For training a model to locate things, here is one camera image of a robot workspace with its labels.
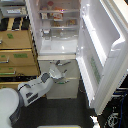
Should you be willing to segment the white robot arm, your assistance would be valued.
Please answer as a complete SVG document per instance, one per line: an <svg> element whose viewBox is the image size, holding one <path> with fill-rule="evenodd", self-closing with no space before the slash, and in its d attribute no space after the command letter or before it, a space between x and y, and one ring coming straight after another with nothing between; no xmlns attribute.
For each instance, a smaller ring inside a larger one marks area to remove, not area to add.
<svg viewBox="0 0 128 128"><path fill-rule="evenodd" d="M20 83L17 89L0 89L0 128L12 128L19 118L22 106L31 105L51 89L55 80L65 77L66 72L61 72L59 65L59 62L51 62L48 72L43 72L36 79Z"/></svg>

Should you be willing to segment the white robot hand gripper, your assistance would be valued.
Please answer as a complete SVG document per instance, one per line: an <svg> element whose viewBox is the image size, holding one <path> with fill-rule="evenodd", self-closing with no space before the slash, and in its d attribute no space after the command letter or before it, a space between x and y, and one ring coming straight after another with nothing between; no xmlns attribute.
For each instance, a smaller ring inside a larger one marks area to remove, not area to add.
<svg viewBox="0 0 128 128"><path fill-rule="evenodd" d="M54 62L50 63L49 75L53 79L62 79L65 77L65 73L61 72Z"/></svg>

